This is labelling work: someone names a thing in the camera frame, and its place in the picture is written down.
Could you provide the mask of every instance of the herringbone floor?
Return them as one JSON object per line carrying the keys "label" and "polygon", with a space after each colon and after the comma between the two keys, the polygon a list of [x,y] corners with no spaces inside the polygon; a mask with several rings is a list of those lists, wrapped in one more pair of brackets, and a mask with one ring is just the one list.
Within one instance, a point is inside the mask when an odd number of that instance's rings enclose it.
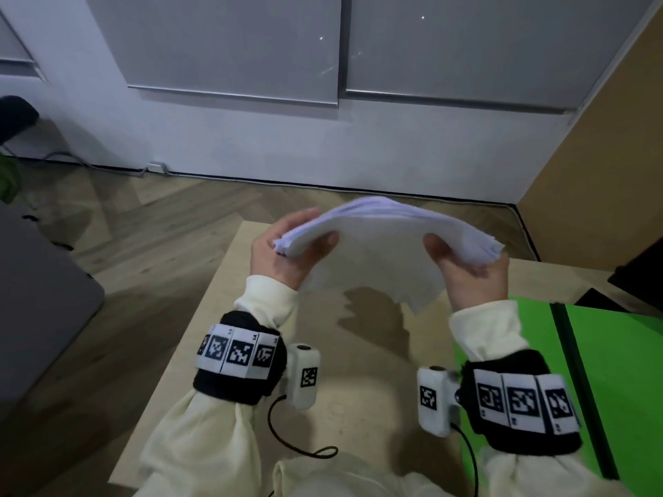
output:
{"label": "herringbone floor", "polygon": [[[106,484],[131,429],[242,220],[327,211],[358,194],[75,166],[22,167],[23,203],[71,244],[107,301],[0,424],[0,496],[124,496]],[[533,259],[516,216],[487,205],[397,199],[457,216]]]}

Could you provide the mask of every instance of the green board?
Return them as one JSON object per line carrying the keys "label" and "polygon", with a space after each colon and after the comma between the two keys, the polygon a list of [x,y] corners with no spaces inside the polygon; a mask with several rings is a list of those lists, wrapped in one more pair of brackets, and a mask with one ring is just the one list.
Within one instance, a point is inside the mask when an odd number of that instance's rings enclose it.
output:
{"label": "green board", "polygon": [[[601,473],[599,471],[599,464],[596,460],[596,455],[594,454],[592,443],[589,440],[589,434],[584,428],[585,419],[579,407],[576,390],[574,388],[573,382],[571,381],[569,368],[566,364],[566,358],[564,357],[564,351],[562,351],[561,344],[559,343],[557,328],[555,326],[554,320],[552,319],[552,312],[550,311],[550,304],[543,301],[526,300],[524,298],[513,298],[512,300],[518,301],[518,313],[520,315],[520,322],[522,324],[522,335],[530,343],[532,349],[535,349],[543,354],[543,357],[546,359],[546,362],[550,367],[550,372],[562,375],[564,377],[566,385],[568,386],[569,392],[571,394],[571,400],[574,402],[580,423],[583,426],[580,429],[580,435],[583,440],[583,447],[581,451],[583,461],[585,466],[587,466],[596,474],[600,475]],[[455,347],[455,359],[459,369],[460,366],[468,360],[467,356],[458,345]],[[472,449],[474,450],[475,455],[478,456],[479,451],[482,448],[487,447],[488,443],[486,442],[484,436],[472,432],[468,417],[464,410],[461,410],[461,428],[468,436],[469,442],[472,444]],[[465,473],[468,475],[468,477],[472,478],[472,459],[470,458],[470,454],[468,448],[465,446],[465,443],[463,443],[462,451]]]}
{"label": "green board", "polygon": [[619,478],[636,497],[663,485],[663,319],[567,306]]}

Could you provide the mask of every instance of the sleeve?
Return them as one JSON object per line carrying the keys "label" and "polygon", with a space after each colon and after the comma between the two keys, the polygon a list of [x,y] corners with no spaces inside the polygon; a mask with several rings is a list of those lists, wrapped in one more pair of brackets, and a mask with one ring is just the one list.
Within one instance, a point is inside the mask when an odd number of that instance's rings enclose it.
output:
{"label": "sleeve", "polygon": [[[277,329],[292,313],[297,292],[262,275],[247,278],[235,309]],[[232,495],[257,497],[261,487],[254,407],[192,390],[154,430],[141,455],[149,477],[139,497]]]}
{"label": "sleeve", "polygon": [[[472,361],[500,359],[529,349],[516,301],[493,301],[453,314],[453,338]],[[579,454],[529,457],[492,448],[481,453],[491,497],[626,497],[619,482],[605,481],[583,466]]]}

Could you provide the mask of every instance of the wrist strap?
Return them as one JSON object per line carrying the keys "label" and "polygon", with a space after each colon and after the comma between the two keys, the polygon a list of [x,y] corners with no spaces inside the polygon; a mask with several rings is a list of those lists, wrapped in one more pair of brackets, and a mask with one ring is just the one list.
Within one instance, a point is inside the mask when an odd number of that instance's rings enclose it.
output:
{"label": "wrist strap", "polygon": [[565,455],[582,446],[564,379],[538,351],[467,362],[458,400],[472,429],[494,449],[516,455]]}
{"label": "wrist strap", "polygon": [[272,393],[288,360],[279,332],[243,311],[228,312],[212,326],[197,356],[194,389],[249,405]]}

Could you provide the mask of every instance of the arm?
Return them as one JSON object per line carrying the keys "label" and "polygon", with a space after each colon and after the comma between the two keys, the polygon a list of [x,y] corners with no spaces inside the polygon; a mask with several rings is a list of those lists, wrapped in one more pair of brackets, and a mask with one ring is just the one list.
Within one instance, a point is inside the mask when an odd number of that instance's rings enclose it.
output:
{"label": "arm", "polygon": [[[297,259],[276,255],[274,238],[318,216],[293,213],[251,245],[251,275],[235,310],[278,329],[292,313],[297,289],[311,268],[331,252],[337,234],[320,238]],[[164,416],[145,445],[141,468],[149,473],[138,497],[232,495],[257,497],[261,465],[253,434],[254,406],[192,390]]]}
{"label": "arm", "polygon": [[[494,360],[528,349],[521,335],[518,304],[508,300],[509,259],[503,254],[492,265],[473,269],[462,265],[435,236],[424,244],[440,267],[454,310],[450,328],[472,361]],[[482,462],[494,497],[626,497],[619,482],[605,481],[585,468],[576,452],[558,457],[531,457],[483,452]]]}

